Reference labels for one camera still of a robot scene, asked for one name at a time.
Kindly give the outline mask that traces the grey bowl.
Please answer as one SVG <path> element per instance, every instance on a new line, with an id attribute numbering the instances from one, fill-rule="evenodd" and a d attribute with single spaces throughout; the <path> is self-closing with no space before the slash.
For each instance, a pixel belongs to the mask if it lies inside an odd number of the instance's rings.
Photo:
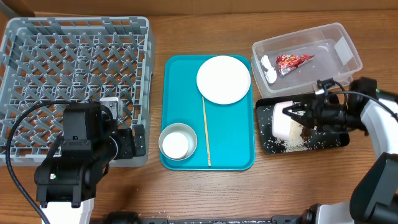
<path id="1" fill-rule="evenodd" d="M 162 149 L 163 140 L 166 137 L 166 135 L 168 135 L 170 133 L 182 133 L 188 139 L 188 143 L 189 143 L 188 152 L 181 159 L 171 159 L 171 158 L 167 157 L 163 152 L 163 149 Z M 183 124 L 183 123 L 174 123 L 174 124 L 168 125 L 166 128 L 163 129 L 163 131 L 161 132 L 161 134 L 159 136 L 159 149 L 160 149 L 161 153 L 166 158 L 174 160 L 174 161 L 181 161 L 181 160 L 189 158 L 195 152 L 195 150 L 197 148 L 197 144 L 198 144 L 198 139 L 197 139 L 196 133 L 190 126 L 188 126 L 187 124 Z"/>

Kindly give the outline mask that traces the white paper cup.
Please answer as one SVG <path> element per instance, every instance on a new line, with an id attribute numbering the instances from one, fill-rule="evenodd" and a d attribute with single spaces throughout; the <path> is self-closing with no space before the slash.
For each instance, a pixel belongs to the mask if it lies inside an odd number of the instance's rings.
<path id="1" fill-rule="evenodd" d="M 188 152 L 188 139 L 182 133 L 166 135 L 162 143 L 164 154 L 171 159 L 181 159 Z"/>

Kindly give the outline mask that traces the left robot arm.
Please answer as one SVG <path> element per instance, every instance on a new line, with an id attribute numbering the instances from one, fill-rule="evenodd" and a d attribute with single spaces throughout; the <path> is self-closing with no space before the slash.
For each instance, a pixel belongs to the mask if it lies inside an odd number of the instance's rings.
<path id="1" fill-rule="evenodd" d="M 43 223 L 89 223 L 96 186 L 113 160 L 145 155 L 145 127 L 119 128 L 109 103 L 70 103 L 63 112 L 63 134 L 35 171 L 36 200 Z"/>

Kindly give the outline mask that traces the black rail at bottom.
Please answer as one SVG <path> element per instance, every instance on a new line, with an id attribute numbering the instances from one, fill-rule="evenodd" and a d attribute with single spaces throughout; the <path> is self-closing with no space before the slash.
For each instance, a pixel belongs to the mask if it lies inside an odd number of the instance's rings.
<path id="1" fill-rule="evenodd" d="M 140 218 L 136 212 L 113 212 L 102 223 L 105 224 L 296 224 L 301 216 L 273 216 L 271 218 L 212 218 L 183 219 Z"/>

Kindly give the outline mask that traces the red snack wrapper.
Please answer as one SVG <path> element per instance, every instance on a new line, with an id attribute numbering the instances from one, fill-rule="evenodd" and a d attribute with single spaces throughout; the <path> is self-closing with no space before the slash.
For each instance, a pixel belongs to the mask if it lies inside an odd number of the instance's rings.
<path id="1" fill-rule="evenodd" d="M 296 68 L 308 63 L 314 58 L 314 55 L 294 55 L 294 54 L 285 54 L 280 55 L 276 59 L 276 64 L 278 70 L 282 76 L 292 72 Z"/>

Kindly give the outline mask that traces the pink bowl with rice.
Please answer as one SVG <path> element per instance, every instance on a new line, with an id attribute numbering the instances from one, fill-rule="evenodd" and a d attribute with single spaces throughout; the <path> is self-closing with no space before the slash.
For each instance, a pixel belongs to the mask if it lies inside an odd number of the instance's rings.
<path id="1" fill-rule="evenodd" d="M 283 109 L 293 105 L 293 101 L 276 103 L 272 114 L 272 135 L 275 138 L 288 141 L 292 118 L 283 113 Z"/>

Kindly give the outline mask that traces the clear plastic bin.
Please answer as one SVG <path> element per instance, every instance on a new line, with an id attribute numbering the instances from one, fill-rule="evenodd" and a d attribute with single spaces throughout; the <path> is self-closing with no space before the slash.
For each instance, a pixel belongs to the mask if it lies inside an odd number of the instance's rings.
<path id="1" fill-rule="evenodd" d="M 308 63 L 282 76 L 276 59 L 280 55 L 314 55 Z M 277 72 L 277 80 L 269 84 L 261 65 L 267 55 Z M 317 80 L 334 79 L 349 85 L 353 74 L 363 67 L 358 51 L 340 23 L 327 24 L 255 42 L 252 45 L 252 72 L 263 98 L 309 93 Z"/>

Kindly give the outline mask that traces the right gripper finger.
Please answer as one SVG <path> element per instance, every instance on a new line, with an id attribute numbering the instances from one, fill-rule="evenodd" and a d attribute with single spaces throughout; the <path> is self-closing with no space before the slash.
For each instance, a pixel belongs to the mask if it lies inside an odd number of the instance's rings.
<path id="1" fill-rule="evenodd" d="M 306 105 L 302 101 L 285 101 L 282 105 L 283 114 L 305 114 Z"/>
<path id="2" fill-rule="evenodd" d="M 299 114 L 290 111 L 289 116 L 297 123 L 301 124 L 304 127 L 308 127 L 308 120 L 307 117 L 304 114 Z"/>

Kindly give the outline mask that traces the spilled white rice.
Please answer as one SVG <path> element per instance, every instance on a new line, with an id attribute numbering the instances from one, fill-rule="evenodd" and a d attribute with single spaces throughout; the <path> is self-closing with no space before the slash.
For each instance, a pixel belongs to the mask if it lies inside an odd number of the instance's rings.
<path id="1" fill-rule="evenodd" d="M 262 148 L 267 154 L 280 154 L 316 149 L 343 147 L 349 143 L 347 134 L 327 134 L 318 132 L 317 127 L 308 129 L 291 121 L 290 139 L 284 141 L 272 135 L 272 114 L 274 105 L 260 106 L 256 109 L 259 135 Z"/>

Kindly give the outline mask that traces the teal plastic tray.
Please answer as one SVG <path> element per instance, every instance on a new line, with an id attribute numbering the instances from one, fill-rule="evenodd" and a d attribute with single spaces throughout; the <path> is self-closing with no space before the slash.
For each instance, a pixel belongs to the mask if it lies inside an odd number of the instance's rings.
<path id="1" fill-rule="evenodd" d="M 219 105 L 205 100 L 211 167 L 208 166 L 203 122 L 202 95 L 197 72 L 210 55 L 175 55 L 164 72 L 162 128 L 174 123 L 190 126 L 197 135 L 195 152 L 174 161 L 160 155 L 170 170 L 247 170 L 255 161 L 254 110 L 252 90 L 238 102 Z"/>

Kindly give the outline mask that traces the black plastic tray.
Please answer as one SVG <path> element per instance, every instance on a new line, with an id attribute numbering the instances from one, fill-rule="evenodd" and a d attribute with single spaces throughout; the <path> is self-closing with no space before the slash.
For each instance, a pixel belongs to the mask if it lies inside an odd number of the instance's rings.
<path id="1" fill-rule="evenodd" d="M 256 102 L 257 123 L 261 145 L 267 154 L 282 154 L 290 152 L 311 151 L 345 147 L 349 144 L 348 133 L 326 133 L 319 132 L 317 128 L 308 129 L 301 135 L 303 127 L 299 124 L 294 126 L 295 132 L 299 134 L 297 138 L 289 141 L 276 138 L 272 135 L 273 110 L 276 103 L 293 101 L 298 103 L 302 100 L 310 99 L 312 94 L 280 96 L 275 98 L 263 98 Z"/>

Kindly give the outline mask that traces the white round plate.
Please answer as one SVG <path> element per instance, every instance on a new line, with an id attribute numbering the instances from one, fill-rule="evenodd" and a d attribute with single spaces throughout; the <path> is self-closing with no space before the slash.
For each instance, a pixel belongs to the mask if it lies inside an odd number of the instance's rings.
<path id="1" fill-rule="evenodd" d="M 241 100 L 249 91 L 251 77 L 242 61 L 227 55 L 206 60 L 197 72 L 197 87 L 204 98 L 219 105 Z"/>

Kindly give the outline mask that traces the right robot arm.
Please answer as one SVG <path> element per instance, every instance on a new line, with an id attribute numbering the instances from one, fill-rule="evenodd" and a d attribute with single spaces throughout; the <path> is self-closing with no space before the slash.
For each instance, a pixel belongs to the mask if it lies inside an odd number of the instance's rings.
<path id="1" fill-rule="evenodd" d="M 319 80 L 314 96 L 274 106 L 272 134 L 288 140 L 293 122 L 308 129 L 364 131 L 371 138 L 376 161 L 354 189 L 349 202 L 312 205 L 296 223 L 397 223 L 397 95 L 382 91 L 377 82 L 361 77 L 338 93 L 342 104 L 330 103 L 337 92 L 334 79 Z"/>

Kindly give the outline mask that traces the white tissue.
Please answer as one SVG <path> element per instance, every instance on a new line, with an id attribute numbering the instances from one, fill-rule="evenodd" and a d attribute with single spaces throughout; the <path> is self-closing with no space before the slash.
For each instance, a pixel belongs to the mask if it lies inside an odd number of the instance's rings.
<path id="1" fill-rule="evenodd" d="M 271 65 L 267 55 L 262 56 L 261 65 L 264 67 L 264 76 L 269 84 L 275 83 L 277 80 L 277 72 L 275 68 Z"/>

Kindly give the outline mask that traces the wooden chopstick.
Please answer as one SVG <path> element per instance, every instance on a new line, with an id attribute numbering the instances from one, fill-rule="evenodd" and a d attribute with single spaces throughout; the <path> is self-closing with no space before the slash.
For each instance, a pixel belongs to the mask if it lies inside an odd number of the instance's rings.
<path id="1" fill-rule="evenodd" d="M 211 167 L 211 153 L 210 153 L 210 142 L 209 142 L 209 135 L 208 135 L 208 124 L 207 124 L 207 117 L 206 117 L 206 104 L 205 98 L 202 96 L 202 108 L 203 108 L 203 122 L 205 127 L 205 140 L 206 140 L 206 153 L 207 153 L 207 160 L 208 166 Z"/>

